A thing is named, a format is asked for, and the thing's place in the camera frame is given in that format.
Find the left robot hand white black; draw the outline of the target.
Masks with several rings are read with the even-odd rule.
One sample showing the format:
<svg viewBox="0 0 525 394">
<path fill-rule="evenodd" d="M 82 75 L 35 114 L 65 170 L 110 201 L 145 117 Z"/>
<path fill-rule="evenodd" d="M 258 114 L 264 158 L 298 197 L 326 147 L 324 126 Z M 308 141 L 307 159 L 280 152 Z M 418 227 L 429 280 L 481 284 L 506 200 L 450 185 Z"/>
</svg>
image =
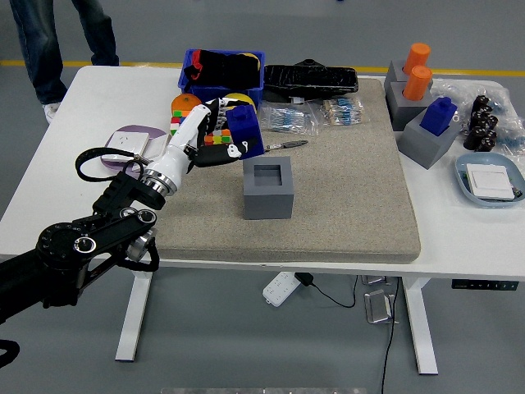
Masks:
<svg viewBox="0 0 525 394">
<path fill-rule="evenodd" d="M 231 132 L 232 141 L 206 145 L 205 138 L 223 126 Z M 193 167 L 215 167 L 264 153 L 255 107 L 245 98 L 215 98 L 189 112 L 165 153 L 146 167 L 141 181 L 169 196 L 180 189 L 183 175 Z"/>
</svg>

